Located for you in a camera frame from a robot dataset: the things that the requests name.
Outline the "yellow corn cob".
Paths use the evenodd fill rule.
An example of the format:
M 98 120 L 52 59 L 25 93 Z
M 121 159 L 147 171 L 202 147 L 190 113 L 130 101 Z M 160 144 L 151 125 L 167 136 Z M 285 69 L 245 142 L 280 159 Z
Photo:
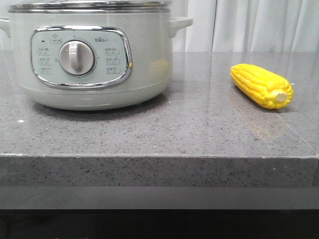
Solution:
M 252 64 L 231 67 L 235 85 L 250 99 L 266 109 L 285 108 L 293 99 L 294 90 L 284 77 Z

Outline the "glass pot lid steel rim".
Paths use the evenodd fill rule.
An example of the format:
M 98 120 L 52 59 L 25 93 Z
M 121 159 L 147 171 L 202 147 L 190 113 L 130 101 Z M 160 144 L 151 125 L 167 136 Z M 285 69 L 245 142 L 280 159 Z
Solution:
M 24 0 L 10 5 L 9 13 L 64 13 L 169 11 L 170 0 Z

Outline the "pale green electric cooking pot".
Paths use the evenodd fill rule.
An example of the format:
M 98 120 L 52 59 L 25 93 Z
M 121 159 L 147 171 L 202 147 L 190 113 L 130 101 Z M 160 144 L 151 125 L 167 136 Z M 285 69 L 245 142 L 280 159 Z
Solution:
M 136 105 L 172 79 L 172 38 L 192 25 L 170 11 L 9 13 L 0 27 L 11 38 L 17 82 L 34 101 L 57 109 L 93 111 Z M 59 51 L 79 40 L 94 52 L 85 75 L 67 73 Z

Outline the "grey pot control dial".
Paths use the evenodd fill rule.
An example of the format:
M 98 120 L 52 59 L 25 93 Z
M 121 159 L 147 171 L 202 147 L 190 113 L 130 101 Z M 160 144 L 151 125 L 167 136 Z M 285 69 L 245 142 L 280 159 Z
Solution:
M 61 47 L 59 63 L 71 75 L 85 75 L 93 68 L 95 55 L 88 44 L 79 40 L 71 40 Z

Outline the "white curtain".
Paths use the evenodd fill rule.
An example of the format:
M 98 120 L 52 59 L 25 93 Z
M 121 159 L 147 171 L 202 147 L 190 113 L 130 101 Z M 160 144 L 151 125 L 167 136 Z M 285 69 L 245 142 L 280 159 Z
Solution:
M 176 52 L 318 52 L 316 0 L 171 0 L 171 16 L 193 25 L 177 32 Z

